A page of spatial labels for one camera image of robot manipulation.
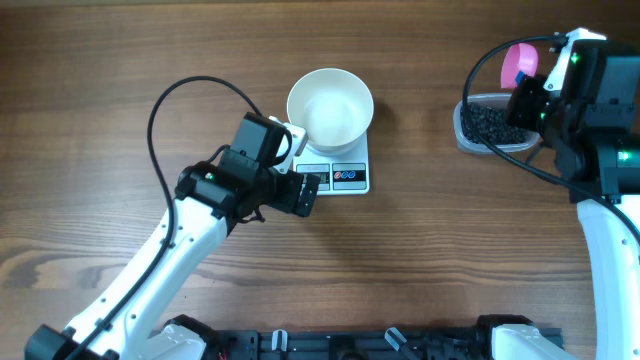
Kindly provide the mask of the pink scoop blue handle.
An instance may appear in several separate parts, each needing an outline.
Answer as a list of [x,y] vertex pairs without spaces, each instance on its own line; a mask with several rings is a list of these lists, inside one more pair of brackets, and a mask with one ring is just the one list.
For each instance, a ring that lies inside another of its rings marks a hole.
[[502,89],[514,89],[524,75],[533,77],[537,72],[538,52],[527,43],[512,45],[504,57],[500,86]]

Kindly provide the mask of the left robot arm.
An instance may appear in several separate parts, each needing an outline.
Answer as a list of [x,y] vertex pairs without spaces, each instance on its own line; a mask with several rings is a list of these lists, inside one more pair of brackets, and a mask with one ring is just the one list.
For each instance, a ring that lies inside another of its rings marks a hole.
[[259,221],[261,206],[309,216],[316,178],[291,170],[308,141],[304,128],[247,113],[220,161],[180,176],[162,220],[111,285],[64,328],[42,325],[27,359],[217,359],[215,330],[186,315],[154,326],[196,267],[238,224]]

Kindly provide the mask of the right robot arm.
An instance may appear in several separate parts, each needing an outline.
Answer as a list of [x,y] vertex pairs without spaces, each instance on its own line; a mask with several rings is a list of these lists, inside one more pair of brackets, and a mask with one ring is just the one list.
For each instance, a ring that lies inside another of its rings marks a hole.
[[590,256],[596,356],[639,356],[639,54],[602,39],[557,42],[551,75],[519,75],[508,124],[538,133],[577,207]]

